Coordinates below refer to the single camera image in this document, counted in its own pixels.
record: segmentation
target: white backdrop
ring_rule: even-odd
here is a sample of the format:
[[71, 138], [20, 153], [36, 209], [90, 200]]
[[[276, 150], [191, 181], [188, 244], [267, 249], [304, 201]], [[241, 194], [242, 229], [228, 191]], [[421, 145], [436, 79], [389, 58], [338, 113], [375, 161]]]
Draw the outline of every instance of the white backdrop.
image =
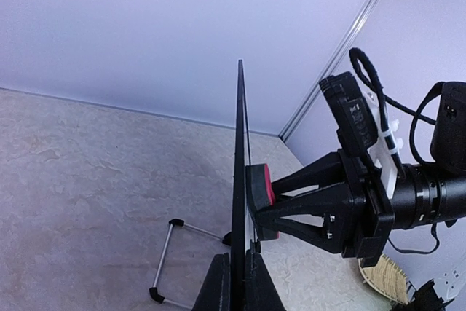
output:
[[1, 0], [0, 87], [278, 134], [365, 0]]
[[[361, 48], [375, 65], [392, 98], [416, 109], [429, 89], [439, 81], [466, 81], [466, 0], [381, 0], [358, 35], [355, 46]], [[349, 58], [336, 70], [352, 71]], [[436, 117], [438, 100], [427, 108], [426, 114]], [[394, 108], [391, 118], [400, 120], [400, 131], [405, 148], [404, 162], [414, 162], [408, 147], [411, 118]], [[429, 145], [433, 127], [419, 122], [416, 132], [418, 150], [430, 159]], [[339, 147], [336, 123], [324, 98], [319, 98], [306, 119], [289, 140], [293, 153], [308, 163]], [[466, 253], [466, 219], [451, 229], [439, 226], [441, 247], [430, 256], [400, 255], [391, 247], [387, 252], [413, 278], [418, 286], [439, 276]], [[435, 244], [430, 228], [397, 231], [393, 240], [402, 248], [429, 250]], [[466, 291], [448, 310], [463, 310]]]

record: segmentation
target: black cable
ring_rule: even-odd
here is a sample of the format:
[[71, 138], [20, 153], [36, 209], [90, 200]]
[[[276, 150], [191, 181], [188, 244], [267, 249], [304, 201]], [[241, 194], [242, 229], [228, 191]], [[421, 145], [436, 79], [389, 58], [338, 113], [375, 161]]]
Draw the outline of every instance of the black cable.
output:
[[422, 100], [421, 104], [416, 110], [414, 114], [413, 121], [411, 122], [411, 128], [409, 129], [409, 148], [411, 149], [411, 153], [413, 154], [414, 159], [419, 163], [425, 165], [426, 162], [422, 159], [421, 155], [417, 151], [416, 144], [414, 143], [414, 134], [416, 132], [417, 120], [424, 110], [425, 106], [432, 101], [434, 98], [438, 97], [442, 93], [444, 82], [435, 83], [434, 86], [430, 89], [430, 91], [425, 96], [424, 100]]
[[[383, 133], [386, 133], [387, 131], [390, 130], [390, 126], [388, 124], [388, 117], [387, 117], [388, 115], [387, 104], [385, 102], [385, 95], [383, 93], [384, 88], [382, 86], [382, 83], [380, 82], [377, 71], [374, 68], [374, 65], [372, 64], [372, 62], [367, 57], [367, 55], [364, 53], [364, 51], [362, 51], [361, 49], [357, 47], [353, 47], [349, 51], [349, 59], [351, 60], [351, 64], [355, 70], [356, 75], [359, 77], [359, 79], [361, 79], [361, 81], [365, 83], [371, 84], [373, 88], [372, 90], [376, 93], [377, 100], [379, 102], [380, 129]], [[368, 78], [362, 72], [359, 62], [363, 64], [363, 67], [366, 70], [369, 76], [369, 79], [371, 81], [369, 81]], [[387, 148], [390, 151], [396, 149], [396, 142], [391, 133], [389, 135], [386, 135], [384, 139], [385, 139], [385, 143], [387, 144]], [[401, 162], [400, 155], [398, 154], [397, 151], [392, 154], [392, 158], [393, 158], [393, 162], [396, 165], [400, 178], [406, 178], [403, 163]]]
[[[358, 48], [352, 48], [351, 50], [353, 50], [353, 49], [357, 49], [357, 50], [359, 50], [360, 52], [362, 52], [362, 53], [364, 54], [364, 52], [361, 51], [361, 50], [358, 49]], [[356, 72], [358, 78], [363, 82], [363, 84], [364, 84], [366, 87], [368, 87], [370, 90], [372, 90], [373, 92], [376, 93], [376, 88], [375, 88], [375, 87], [373, 86], [373, 84], [369, 81], [369, 79], [364, 75], [364, 73], [360, 70], [360, 67], [359, 67], [359, 69], [358, 69], [358, 71], [359, 71], [359, 73], [358, 73], [358, 71], [356, 70], [357, 67], [359, 67], [359, 64], [355, 65], [355, 64], [353, 63], [353, 68], [354, 68], [354, 70], [355, 70], [355, 72]], [[413, 117], [416, 115], [416, 112], [413, 111], [412, 109], [410, 109], [410, 108], [408, 108], [408, 107], [402, 105], [401, 103], [397, 102], [396, 100], [393, 100], [390, 96], [387, 96], [387, 95], [385, 95], [385, 94], [383, 94], [383, 95], [384, 95], [384, 99], [386, 100], [386, 102], [387, 102], [388, 104], [392, 105], [393, 107], [395, 107], [396, 109], [399, 109], [400, 111], [403, 111], [403, 112], [405, 112], [406, 114], [409, 114], [409, 115], [411, 115], [411, 116], [413, 116]], [[429, 118], [429, 117], [427, 117], [427, 116], [425, 116], [425, 115], [423, 115], [423, 114], [420, 114], [420, 115], [419, 115], [419, 120], [422, 120], [423, 122], [426, 122], [427, 124], [430, 124], [430, 125], [435, 125], [435, 119]]]
[[437, 237], [437, 224], [432, 224], [432, 228], [430, 229], [430, 234], [432, 237], [435, 238], [435, 247], [431, 251], [416, 251], [414, 249], [399, 249], [398, 247], [393, 244], [392, 240], [389, 238], [388, 242], [390, 245], [395, 249], [398, 253], [402, 254], [420, 254], [420, 255], [429, 255], [432, 254], [434, 251], [440, 247], [440, 240]]

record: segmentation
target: beige marble surface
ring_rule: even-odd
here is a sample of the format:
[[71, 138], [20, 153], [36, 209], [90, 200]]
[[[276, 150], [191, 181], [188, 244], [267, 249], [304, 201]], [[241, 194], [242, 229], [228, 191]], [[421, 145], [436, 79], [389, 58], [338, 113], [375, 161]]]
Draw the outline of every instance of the beige marble surface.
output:
[[[0, 310], [178, 310], [148, 295], [167, 222], [229, 230], [233, 130], [0, 90], [0, 131]], [[251, 142], [272, 177], [300, 167]], [[390, 309], [354, 261], [286, 235], [263, 247], [289, 311]], [[160, 291], [192, 303], [222, 251], [177, 229]]]

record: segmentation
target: metal strip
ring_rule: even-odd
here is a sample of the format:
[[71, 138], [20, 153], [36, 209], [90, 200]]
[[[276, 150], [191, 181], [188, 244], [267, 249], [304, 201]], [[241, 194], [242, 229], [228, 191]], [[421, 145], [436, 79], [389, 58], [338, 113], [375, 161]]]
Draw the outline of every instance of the metal strip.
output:
[[184, 226], [185, 226], [185, 227], [188, 227], [189, 229], [192, 229], [192, 230], [194, 230], [194, 231], [201, 232], [201, 233], [203, 233], [204, 235], [214, 237], [214, 238], [216, 238], [216, 239], [218, 239], [218, 240], [220, 240], [220, 241], [224, 240], [223, 237], [220, 237], [220, 236], [216, 235], [215, 233], [212, 233], [212, 232], [210, 232], [210, 231], [207, 231], [206, 229], [200, 229], [199, 227], [192, 226], [192, 225], [190, 225], [190, 224], [187, 224], [186, 222], [184, 223]]
[[319, 81], [323, 78], [326, 78], [329, 75], [332, 75], [335, 68], [340, 64], [341, 59], [344, 55], [347, 54], [350, 46], [354, 42], [356, 36], [360, 32], [361, 28], [366, 23], [369, 15], [372, 13], [372, 10], [377, 5], [379, 0], [366, 0], [362, 9], [359, 11], [358, 16], [355, 18], [353, 24], [349, 28], [348, 32], [345, 33], [343, 39], [340, 41], [338, 47], [333, 52], [330, 60], [325, 65], [324, 69], [320, 72], [317, 81], [313, 84], [309, 92], [306, 94], [303, 102], [294, 112], [293, 116], [286, 123], [285, 127], [280, 131], [278, 136], [283, 140], [283, 142], [288, 141], [291, 135], [294, 133], [296, 128], [301, 123], [302, 119], [306, 116], [309, 109], [312, 107], [314, 102], [319, 96]]
[[175, 305], [175, 306], [181, 307], [183, 309], [187, 309], [187, 310], [192, 310], [192, 308], [194, 307], [194, 305], [189, 306], [189, 305], [182, 304], [180, 302], [174, 302], [173, 300], [169, 300], [169, 299], [165, 299], [164, 303], [172, 304], [172, 305]]
[[165, 238], [165, 244], [163, 246], [162, 255], [160, 256], [159, 267], [157, 267], [157, 274], [154, 278], [154, 283], [152, 283], [152, 288], [156, 288], [159, 282], [160, 273], [162, 272], [163, 263], [165, 262], [165, 257], [167, 255], [168, 243], [170, 242], [170, 237], [172, 236], [173, 225], [170, 224], [168, 227], [167, 237]]

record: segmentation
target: black foot cap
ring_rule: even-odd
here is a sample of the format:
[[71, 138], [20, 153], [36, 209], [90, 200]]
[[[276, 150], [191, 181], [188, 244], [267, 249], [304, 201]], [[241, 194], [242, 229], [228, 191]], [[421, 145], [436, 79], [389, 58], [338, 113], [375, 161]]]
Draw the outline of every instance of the black foot cap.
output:
[[181, 220], [181, 219], [171, 219], [168, 223], [173, 226], [179, 226], [179, 227], [184, 226], [184, 220]]
[[159, 291], [157, 290], [157, 288], [154, 288], [154, 287], [150, 288], [149, 294], [151, 294], [152, 300], [154, 300], [155, 302], [158, 302], [159, 304], [163, 304], [165, 297], [159, 294]]

